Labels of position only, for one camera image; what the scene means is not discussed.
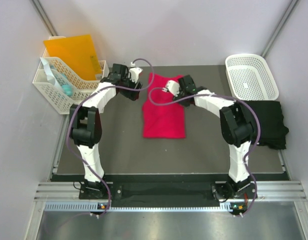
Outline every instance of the dark gray mat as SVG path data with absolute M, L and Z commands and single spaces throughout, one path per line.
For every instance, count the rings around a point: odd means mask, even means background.
M 148 67 L 141 81 L 148 82 Z M 155 72 L 166 77 L 190 74 L 197 86 L 221 95 L 231 95 L 225 66 L 160 66 Z M 195 106 L 185 109 L 185 139 L 142 137 L 142 105 L 147 93 L 137 101 L 122 95 L 113 98 L 101 114 L 103 134 L 99 144 L 101 164 L 107 174 L 226 173 L 230 167 L 229 147 L 221 134 L 220 119 Z M 283 172 L 278 152 L 257 147 L 249 158 L 255 173 Z M 79 159 L 64 146 L 58 174 L 83 174 Z

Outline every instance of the cable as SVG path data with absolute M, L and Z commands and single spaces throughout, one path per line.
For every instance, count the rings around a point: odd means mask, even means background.
M 73 182 L 73 187 L 74 187 L 75 189 L 77 189 L 77 190 L 81 190 L 81 189 L 79 189 L 79 188 L 77 188 L 77 187 L 75 186 L 75 182 Z
M 244 199 L 245 199 L 245 205 L 248 206 L 249 197 L 248 197 L 248 194 L 246 192 L 244 193 Z
M 150 68 L 151 68 L 151 71 L 152 71 L 152 79 L 150 80 L 150 83 L 146 86 L 146 87 L 143 87 L 143 88 L 140 88 L 140 89 L 134 89 L 134 88 L 129 88 L 129 87 L 124 87 L 124 86 L 115 86 L 115 85 L 110 85 L 110 86 L 106 86 L 106 87 L 103 87 L 101 88 L 100 90 L 98 90 L 97 92 L 91 94 L 90 96 L 88 96 L 86 99 L 84 99 L 75 109 L 75 111 L 73 112 L 73 115 L 72 115 L 72 118 L 70 119 L 69 121 L 69 124 L 68 124 L 68 129 L 67 129 L 67 134 L 66 134 L 66 146 L 68 148 L 68 150 L 74 154 L 78 159 L 80 159 L 86 166 L 87 168 L 95 175 L 95 177 L 97 177 L 100 182 L 105 186 L 106 190 L 107 190 L 107 193 L 108 193 L 108 202 L 107 202 L 107 205 L 106 205 L 106 208 L 104 210 L 104 212 L 102 212 L 99 216 L 103 216 L 110 208 L 110 204 L 111 204 L 111 191 L 110 191 L 110 188 L 109 186 L 107 185 L 107 183 L 101 178 L 101 176 L 99 176 L 90 166 L 89 164 L 78 154 L 76 154 L 76 152 L 74 152 L 74 150 L 71 148 L 70 146 L 70 133 L 71 133 L 71 130 L 72 130 L 72 125 L 73 125 L 73 122 L 74 122 L 74 118 L 75 116 L 78 114 L 78 111 L 80 109 L 80 107 L 89 99 L 93 98 L 94 96 L 96 96 L 97 94 L 99 94 L 101 91 L 103 90 L 106 90 L 106 89 L 111 89 L 111 88 L 117 88 L 117 89 L 124 89 L 124 90 L 129 90 L 129 91 L 134 91 L 134 92 L 140 92 L 140 91 L 143 91 L 143 90 L 146 90 L 148 89 L 153 81 L 154 81 L 154 77 L 155 77 L 155 73 L 154 73 L 154 68 L 152 66 L 152 64 L 147 61 L 146 59 L 144 58 L 137 58 L 135 59 L 132 63 L 134 64 L 135 62 L 137 61 L 144 61 L 146 62 Z
M 175 101 L 171 101 L 171 102 L 166 102 L 166 103 L 157 103 L 157 102 L 154 102 L 151 95 L 152 95 L 152 92 L 155 91 L 155 90 L 163 90 L 164 88 L 163 87 L 154 87 L 152 88 L 151 91 L 149 91 L 148 93 L 148 99 L 149 101 L 156 105 L 156 106 L 167 106 L 167 105 L 171 105 L 171 104 L 175 104 L 175 103 L 178 103 L 180 101 L 183 101 L 183 100 L 186 100 L 186 99 L 191 99 L 193 97 L 212 97 L 212 98 L 221 98 L 221 99 L 226 99 L 226 100 L 231 100 L 231 101 L 236 101 L 236 102 L 239 102 L 240 104 L 244 105 L 249 111 L 250 113 L 253 115 L 255 121 L 256 121 L 256 126 L 257 126 L 257 136 L 256 136 L 256 140 L 254 142 L 254 144 L 252 145 L 252 147 L 249 149 L 249 151 L 244 155 L 243 157 L 243 162 L 244 162 L 244 166 L 246 168 L 246 171 L 248 172 L 248 174 L 250 175 L 250 177 L 252 178 L 253 182 L 254 182 L 254 185 L 255 185 L 255 192 L 254 192 L 254 196 L 253 196 L 253 199 L 249 205 L 249 207 L 247 208 L 247 210 L 241 215 L 242 217 L 245 216 L 252 208 L 252 206 L 254 205 L 254 202 L 255 202 L 255 199 L 257 197 L 257 192 L 258 192 L 258 185 L 257 185 L 257 182 L 256 182 L 256 179 L 255 179 L 255 176 L 252 174 L 249 166 L 247 165 L 246 163 L 246 158 L 251 154 L 251 152 L 254 151 L 254 149 L 256 148 L 259 140 L 260 140 L 260 137 L 261 137 L 261 124 L 260 124 L 260 121 L 258 119 L 258 116 L 256 115 L 256 113 L 253 111 L 253 109 L 244 101 L 240 100 L 240 99 L 237 99 L 237 98 L 234 98 L 232 96 L 223 96 L 223 95 L 218 95 L 218 94 L 194 94 L 194 95 L 190 95 L 190 96 L 185 96 L 183 98 L 180 98 L 178 100 L 175 100 Z

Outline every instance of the red cloth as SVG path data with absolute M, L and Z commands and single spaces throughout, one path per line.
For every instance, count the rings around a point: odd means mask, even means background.
M 169 80 L 178 81 L 182 76 L 163 77 L 155 74 L 153 84 L 148 88 L 147 94 L 157 87 L 165 87 Z M 149 75 L 149 80 L 152 79 L 152 73 Z M 162 90 L 154 90 L 151 97 L 156 103 L 168 103 L 173 99 L 170 92 Z M 143 107 L 144 138 L 166 138 L 166 139 L 183 139 L 185 135 L 184 109 L 181 105 L 174 103 L 167 106 L 156 106 L 150 102 L 149 97 Z

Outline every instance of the black cloth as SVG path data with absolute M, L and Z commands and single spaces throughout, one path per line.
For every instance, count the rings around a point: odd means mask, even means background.
M 289 129 L 283 123 L 283 113 L 279 101 L 245 101 L 256 113 L 260 123 L 259 146 L 271 149 L 286 149 L 286 135 Z M 256 140 L 256 133 L 252 136 L 252 143 Z

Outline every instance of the white wall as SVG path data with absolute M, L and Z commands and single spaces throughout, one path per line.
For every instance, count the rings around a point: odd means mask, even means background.
M 308 0 L 301 0 L 267 58 L 279 90 L 287 135 L 284 151 L 308 197 Z
M 261 54 L 290 0 L 41 0 L 59 35 L 92 34 L 110 64 L 218 65 Z
M 0 240 L 22 239 L 61 116 L 32 80 L 49 34 L 29 0 L 0 0 Z

